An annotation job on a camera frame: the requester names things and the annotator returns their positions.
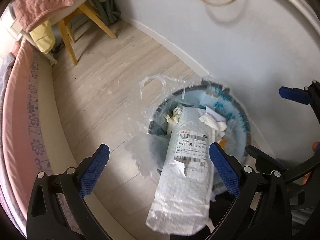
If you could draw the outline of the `white courier mailer bag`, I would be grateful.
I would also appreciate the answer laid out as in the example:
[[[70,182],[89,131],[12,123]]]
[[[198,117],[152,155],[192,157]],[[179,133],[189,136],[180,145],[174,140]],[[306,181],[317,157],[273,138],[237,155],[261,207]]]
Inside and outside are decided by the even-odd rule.
[[[153,231],[190,236],[206,226],[214,168],[209,157],[212,130],[200,122],[205,110],[179,105],[166,159],[146,219]]]

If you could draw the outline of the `blue round trash bin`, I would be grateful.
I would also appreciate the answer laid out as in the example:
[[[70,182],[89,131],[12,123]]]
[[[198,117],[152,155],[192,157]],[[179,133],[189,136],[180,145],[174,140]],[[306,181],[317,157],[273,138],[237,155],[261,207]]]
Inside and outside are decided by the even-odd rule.
[[[171,94],[157,108],[149,124],[151,153],[162,174],[156,197],[203,197],[227,191],[209,160],[209,147],[218,142],[240,164],[251,142],[247,115],[228,89],[203,80]]]

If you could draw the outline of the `crumpled white tissue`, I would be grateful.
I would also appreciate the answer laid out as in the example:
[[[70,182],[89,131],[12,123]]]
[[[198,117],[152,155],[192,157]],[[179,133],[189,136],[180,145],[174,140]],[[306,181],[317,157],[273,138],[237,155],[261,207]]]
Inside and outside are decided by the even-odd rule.
[[[212,138],[215,139],[215,141],[221,140],[225,136],[227,124],[224,121],[216,121],[209,113],[200,116],[199,120],[211,128]]]

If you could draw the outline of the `pink floral bedsheet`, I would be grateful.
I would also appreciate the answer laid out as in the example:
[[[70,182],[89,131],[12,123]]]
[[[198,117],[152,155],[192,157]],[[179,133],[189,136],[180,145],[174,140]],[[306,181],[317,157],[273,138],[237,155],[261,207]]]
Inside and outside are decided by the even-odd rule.
[[[27,236],[27,214],[37,175],[76,166],[57,110],[49,60],[23,40],[1,75],[2,205]]]

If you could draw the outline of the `cream crumpled tissue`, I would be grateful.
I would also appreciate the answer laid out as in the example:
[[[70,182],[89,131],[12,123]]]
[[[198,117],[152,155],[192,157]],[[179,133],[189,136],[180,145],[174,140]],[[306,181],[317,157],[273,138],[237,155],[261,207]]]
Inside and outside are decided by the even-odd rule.
[[[176,107],[171,114],[163,114],[163,117],[167,121],[167,134],[170,134],[173,130],[173,127],[178,124],[181,115],[181,107]]]

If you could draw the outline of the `clear plastic bin liner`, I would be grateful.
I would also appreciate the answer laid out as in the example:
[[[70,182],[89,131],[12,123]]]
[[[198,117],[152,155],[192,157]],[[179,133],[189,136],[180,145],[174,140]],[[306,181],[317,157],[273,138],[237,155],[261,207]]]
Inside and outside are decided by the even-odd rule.
[[[223,148],[241,164],[246,162],[245,147],[251,142],[249,120],[227,85],[211,76],[183,80],[153,75],[132,88],[125,106],[124,128],[129,137],[126,149],[142,176],[161,172],[170,139],[165,116],[171,116],[178,105],[209,107],[223,116],[227,123]]]

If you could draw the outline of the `yellow cloth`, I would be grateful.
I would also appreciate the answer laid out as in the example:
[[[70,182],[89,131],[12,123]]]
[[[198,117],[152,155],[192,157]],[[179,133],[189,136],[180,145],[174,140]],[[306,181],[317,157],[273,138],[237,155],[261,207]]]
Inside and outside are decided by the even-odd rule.
[[[49,21],[43,22],[30,33],[31,38],[37,45],[40,52],[48,54],[56,43],[52,25]]]

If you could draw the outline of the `pink cloth on chair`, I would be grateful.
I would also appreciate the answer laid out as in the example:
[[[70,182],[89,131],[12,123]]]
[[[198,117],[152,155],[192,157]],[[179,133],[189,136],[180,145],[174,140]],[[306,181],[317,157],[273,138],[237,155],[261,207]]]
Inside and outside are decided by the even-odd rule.
[[[73,6],[75,0],[12,0],[14,14],[26,32],[51,18],[56,12]]]

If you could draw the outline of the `wooden leg chair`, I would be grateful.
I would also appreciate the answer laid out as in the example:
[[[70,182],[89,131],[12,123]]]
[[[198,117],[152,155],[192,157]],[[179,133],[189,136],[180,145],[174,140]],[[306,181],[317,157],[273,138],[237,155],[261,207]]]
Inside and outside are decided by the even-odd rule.
[[[98,8],[90,0],[75,0],[73,5],[59,10],[49,20],[52,25],[57,25],[67,53],[74,65],[77,65],[78,61],[72,47],[72,44],[76,42],[73,31],[85,23],[85,18],[93,21],[110,38],[117,38],[116,34],[103,22]]]

